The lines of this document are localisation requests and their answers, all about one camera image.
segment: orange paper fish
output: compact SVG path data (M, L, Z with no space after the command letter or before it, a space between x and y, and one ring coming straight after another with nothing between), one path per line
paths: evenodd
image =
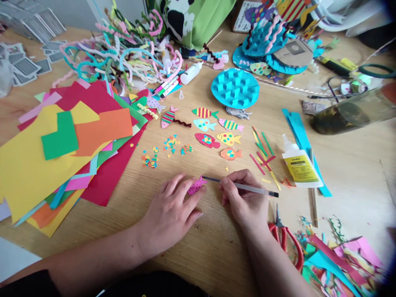
M225 148L220 152L220 156L226 160L233 161L238 157L242 158L242 150L235 152L232 148Z

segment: glass jar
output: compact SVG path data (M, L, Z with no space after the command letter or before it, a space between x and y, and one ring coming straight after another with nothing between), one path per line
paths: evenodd
M317 113L311 120L316 132L335 135L396 116L396 82L363 92Z

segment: glue bottle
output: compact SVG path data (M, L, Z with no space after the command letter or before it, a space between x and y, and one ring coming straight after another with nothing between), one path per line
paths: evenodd
M282 154L294 182L301 188L323 187L322 179L319 177L305 150L299 149L297 144L292 144L286 134L283 134L285 141L285 153Z
M187 69L186 72L184 72L182 75L180 75L180 81L183 85L187 85L190 81L193 80L194 77L196 77L199 73L199 71L202 68L203 62L196 63L190 68Z

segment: sleeve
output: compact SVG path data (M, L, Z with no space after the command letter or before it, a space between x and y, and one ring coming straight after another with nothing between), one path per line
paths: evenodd
M61 297L48 270L37 271L0 288L1 297L14 296Z

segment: red-handled scissors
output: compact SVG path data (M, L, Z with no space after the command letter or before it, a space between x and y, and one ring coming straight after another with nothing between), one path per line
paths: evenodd
M280 220L281 218L279 217L279 207L278 204L276 204L276 222L270 223L268 225L269 230L272 232L272 235L275 237L276 241L280 244L282 249L285 251L285 253L288 252L288 246L287 246L287 234L292 238L296 248L297 248L297 255L298 255L298 260L295 265L296 269L298 271L301 271L303 265L304 265L304 254L302 252L302 248L300 246L300 243L297 241L296 237L293 235L293 233L289 230L288 227L283 226L282 221ZM280 228L282 232L282 242L279 240L279 235L278 235L278 228Z

